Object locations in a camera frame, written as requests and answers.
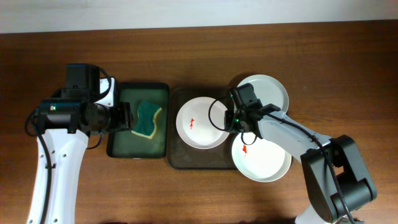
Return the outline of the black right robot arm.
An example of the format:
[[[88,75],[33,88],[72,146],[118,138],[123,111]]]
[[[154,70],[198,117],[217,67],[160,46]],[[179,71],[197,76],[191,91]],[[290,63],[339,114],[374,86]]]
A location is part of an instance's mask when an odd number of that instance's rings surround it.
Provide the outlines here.
[[[334,223],[377,197],[376,186],[355,141],[319,134],[280,108],[259,103],[225,112],[224,129],[254,133],[280,146],[302,165],[310,205],[296,223]]]

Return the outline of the white plate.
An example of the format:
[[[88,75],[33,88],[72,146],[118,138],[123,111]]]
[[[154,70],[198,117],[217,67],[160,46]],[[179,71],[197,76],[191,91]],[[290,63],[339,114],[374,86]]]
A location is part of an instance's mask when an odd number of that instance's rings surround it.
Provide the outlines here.
[[[189,146],[211,149],[228,138],[229,133],[216,129],[209,120],[208,111],[214,100],[206,96],[193,98],[179,109],[175,122],[177,132]]]
[[[251,75],[244,78],[238,86],[247,83],[253,86],[254,93],[264,106],[272,103],[285,113],[288,111],[289,96],[284,86],[277,79],[268,75]]]
[[[256,182],[273,182],[290,169],[292,156],[277,144],[254,139],[253,133],[237,135],[231,146],[233,162],[244,176]]]

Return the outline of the green and yellow sponge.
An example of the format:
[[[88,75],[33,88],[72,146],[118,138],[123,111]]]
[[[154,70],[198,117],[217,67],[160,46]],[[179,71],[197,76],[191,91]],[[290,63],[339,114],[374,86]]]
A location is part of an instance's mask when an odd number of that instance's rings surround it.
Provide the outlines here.
[[[136,136],[152,139],[157,132],[157,116],[162,108],[150,101],[142,101],[137,109],[138,120],[131,132]]]

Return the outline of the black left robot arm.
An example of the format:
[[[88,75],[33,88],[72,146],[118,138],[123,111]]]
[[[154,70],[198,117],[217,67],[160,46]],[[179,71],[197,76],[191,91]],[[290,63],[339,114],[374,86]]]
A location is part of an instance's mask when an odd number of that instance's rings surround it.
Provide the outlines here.
[[[80,167],[92,135],[131,129],[129,103],[113,91],[64,88],[44,99],[29,118],[38,162],[28,223],[74,223]]]

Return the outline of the small black water tray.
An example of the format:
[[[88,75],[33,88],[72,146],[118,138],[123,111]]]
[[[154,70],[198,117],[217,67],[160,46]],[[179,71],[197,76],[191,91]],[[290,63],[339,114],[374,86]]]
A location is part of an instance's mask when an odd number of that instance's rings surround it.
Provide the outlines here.
[[[165,156],[167,143],[167,120],[169,115],[169,86],[165,83],[122,83],[119,99],[131,106],[134,123],[139,120],[141,102],[149,101],[162,108],[155,119],[156,132],[151,139],[138,136],[131,131],[110,134],[106,152],[113,158],[157,159]]]

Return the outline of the large brown tray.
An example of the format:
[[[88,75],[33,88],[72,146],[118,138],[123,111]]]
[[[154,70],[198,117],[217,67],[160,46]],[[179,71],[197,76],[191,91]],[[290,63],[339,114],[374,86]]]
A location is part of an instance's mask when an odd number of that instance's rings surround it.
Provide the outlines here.
[[[228,138],[211,149],[196,149],[186,144],[178,135],[176,118],[179,109],[189,100],[207,96],[220,98],[229,93],[229,87],[176,87],[169,97],[169,117],[167,128],[166,156],[169,164],[175,169],[196,170],[235,170],[236,166],[231,155],[231,146],[239,135],[228,134]]]

